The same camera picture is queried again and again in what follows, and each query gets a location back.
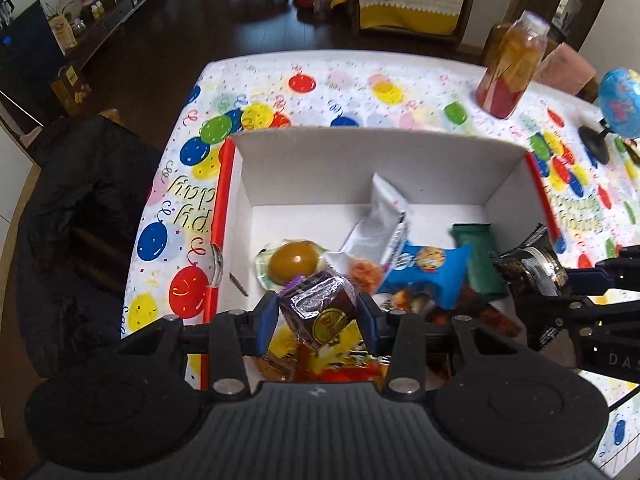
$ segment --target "bottle cap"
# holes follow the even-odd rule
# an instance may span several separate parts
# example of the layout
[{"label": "bottle cap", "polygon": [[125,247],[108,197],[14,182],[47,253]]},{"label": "bottle cap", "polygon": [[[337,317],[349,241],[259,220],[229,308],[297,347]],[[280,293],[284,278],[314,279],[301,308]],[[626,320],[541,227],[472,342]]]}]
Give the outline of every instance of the bottle cap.
[{"label": "bottle cap", "polygon": [[551,26],[540,16],[525,10],[520,18],[522,24],[539,36],[546,36]]}]

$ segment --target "pink cloth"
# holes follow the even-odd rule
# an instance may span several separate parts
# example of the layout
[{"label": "pink cloth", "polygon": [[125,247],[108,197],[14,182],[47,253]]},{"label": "pink cloth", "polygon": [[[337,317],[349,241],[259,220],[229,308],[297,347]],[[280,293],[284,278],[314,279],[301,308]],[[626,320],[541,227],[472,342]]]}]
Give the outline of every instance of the pink cloth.
[{"label": "pink cloth", "polygon": [[562,43],[540,64],[535,81],[567,94],[576,95],[595,77],[596,69],[566,43]]}]

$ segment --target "white box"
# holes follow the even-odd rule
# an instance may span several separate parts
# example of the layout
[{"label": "white box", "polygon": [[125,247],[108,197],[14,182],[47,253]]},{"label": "white box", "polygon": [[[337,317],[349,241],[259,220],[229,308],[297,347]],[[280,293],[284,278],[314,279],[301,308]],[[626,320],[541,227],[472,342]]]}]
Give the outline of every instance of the white box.
[{"label": "white box", "polygon": [[[452,224],[481,222],[493,225],[503,251],[539,223],[552,222],[531,156],[509,142],[304,127],[245,132],[234,139],[233,170],[219,183],[218,196],[226,187],[228,205],[217,312],[252,310],[260,300],[264,291],[254,258],[266,244],[298,238],[338,250],[367,212],[375,172],[411,204],[413,244],[453,248]],[[230,272],[248,298],[231,282]]]}]

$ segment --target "blue snack package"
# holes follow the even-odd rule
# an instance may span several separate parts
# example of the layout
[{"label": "blue snack package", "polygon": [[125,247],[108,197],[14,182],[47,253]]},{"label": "blue snack package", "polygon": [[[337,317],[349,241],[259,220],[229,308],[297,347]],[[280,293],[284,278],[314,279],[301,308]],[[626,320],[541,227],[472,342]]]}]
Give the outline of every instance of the blue snack package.
[{"label": "blue snack package", "polygon": [[440,249],[407,243],[378,292],[395,294],[410,288],[428,293],[440,308],[450,310],[458,300],[471,249],[471,245]]}]

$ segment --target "balloon print tablecloth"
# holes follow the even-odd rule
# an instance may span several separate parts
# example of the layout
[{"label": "balloon print tablecloth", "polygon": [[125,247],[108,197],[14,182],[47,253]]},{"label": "balloon print tablecloth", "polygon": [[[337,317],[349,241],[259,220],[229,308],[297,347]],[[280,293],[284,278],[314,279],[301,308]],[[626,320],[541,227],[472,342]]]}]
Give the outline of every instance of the balloon print tablecloth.
[{"label": "balloon print tablecloth", "polygon": [[[472,98],[483,73],[480,67],[447,60],[358,51],[280,53],[207,66],[167,143],[140,222],[122,334],[164,314],[178,314],[189,324],[202,322],[214,267],[209,238],[220,148],[226,136],[241,130],[398,127],[516,142],[536,155],[561,230],[556,250],[565,266],[590,267],[613,256],[619,246],[640,244],[639,175],[622,142],[609,136],[612,156],[603,166],[578,137],[578,127],[597,123],[600,111],[534,84],[510,119],[496,120]],[[596,301],[635,298],[610,291]],[[631,387],[585,375],[610,400]],[[190,358],[187,378],[198,386],[199,376],[199,359]],[[628,403],[623,412],[612,414],[595,461],[607,464],[610,474],[612,462],[622,468],[635,455],[625,446],[636,442],[639,433],[636,404]]]}]

